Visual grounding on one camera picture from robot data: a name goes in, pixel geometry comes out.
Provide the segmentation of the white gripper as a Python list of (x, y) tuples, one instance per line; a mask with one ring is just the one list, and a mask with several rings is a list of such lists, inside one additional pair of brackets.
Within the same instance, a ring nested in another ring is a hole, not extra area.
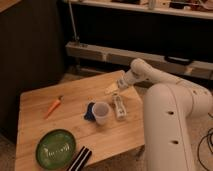
[(120, 90), (124, 90), (129, 88), (134, 84), (134, 79), (130, 77), (129, 75), (123, 75), (121, 78), (117, 80), (117, 83), (112, 83), (109, 87), (106, 88), (105, 93), (111, 94), (113, 92), (116, 92), (118, 88)]

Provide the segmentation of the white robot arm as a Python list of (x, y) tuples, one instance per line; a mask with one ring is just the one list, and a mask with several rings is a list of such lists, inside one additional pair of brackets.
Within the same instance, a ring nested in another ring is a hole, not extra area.
[(143, 98), (147, 171), (196, 171), (186, 118), (208, 114), (213, 109), (213, 95), (140, 58), (106, 92), (123, 91), (145, 80), (152, 83)]

